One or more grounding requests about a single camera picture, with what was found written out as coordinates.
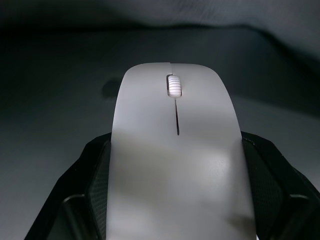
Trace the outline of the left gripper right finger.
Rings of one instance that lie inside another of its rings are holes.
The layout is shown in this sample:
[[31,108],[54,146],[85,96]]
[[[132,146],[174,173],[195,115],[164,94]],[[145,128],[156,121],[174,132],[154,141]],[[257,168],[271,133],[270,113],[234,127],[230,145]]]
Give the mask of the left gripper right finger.
[[320,193],[269,140],[242,132],[260,240],[318,240]]

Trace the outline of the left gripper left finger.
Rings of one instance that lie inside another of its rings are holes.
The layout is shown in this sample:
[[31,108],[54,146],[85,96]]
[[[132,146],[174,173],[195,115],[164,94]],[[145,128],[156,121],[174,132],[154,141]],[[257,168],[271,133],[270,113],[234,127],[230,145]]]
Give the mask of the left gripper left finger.
[[88,142],[64,184],[66,196],[48,234],[50,240],[104,240],[111,134]]

